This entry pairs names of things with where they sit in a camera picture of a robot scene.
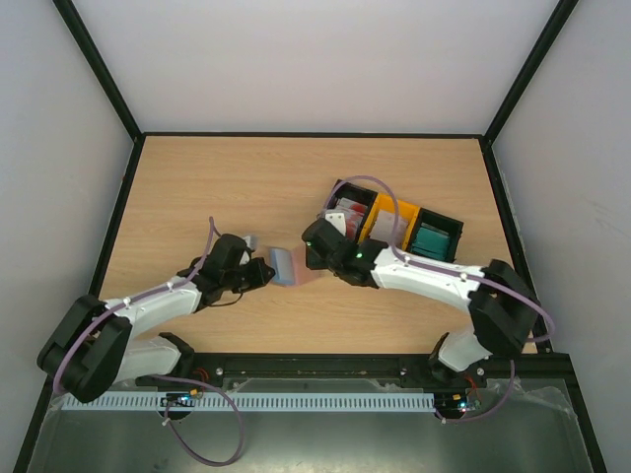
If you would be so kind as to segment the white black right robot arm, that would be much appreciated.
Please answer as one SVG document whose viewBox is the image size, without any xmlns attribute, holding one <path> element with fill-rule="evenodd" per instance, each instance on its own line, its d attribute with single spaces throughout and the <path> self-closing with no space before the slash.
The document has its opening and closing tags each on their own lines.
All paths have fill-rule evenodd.
<svg viewBox="0 0 631 473">
<path fill-rule="evenodd" d="M 404 252 L 380 240 L 348 239 L 324 218 L 302 234 L 310 269 L 326 269 L 351 286 L 397 290 L 429 298 L 470 317 L 468 327 L 441 336 L 428 372 L 449 386 L 472 365 L 518 357 L 531 342 L 539 302 L 517 272 L 493 259 L 483 267 L 457 265 Z"/>
</svg>

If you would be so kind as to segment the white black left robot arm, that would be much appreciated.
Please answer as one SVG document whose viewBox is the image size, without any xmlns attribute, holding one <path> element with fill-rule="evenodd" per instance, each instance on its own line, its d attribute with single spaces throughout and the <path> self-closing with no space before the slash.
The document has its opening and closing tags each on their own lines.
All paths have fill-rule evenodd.
<svg viewBox="0 0 631 473">
<path fill-rule="evenodd" d="M 204 253 L 167 282 L 142 293 L 101 301 L 78 298 L 40 350 L 36 363 L 56 394 L 91 402 L 116 383 L 145 376 L 187 377 L 193 349 L 172 333 L 142 334 L 177 317 L 265 287 L 275 276 L 248 240 L 225 234 L 207 241 Z"/>
</svg>

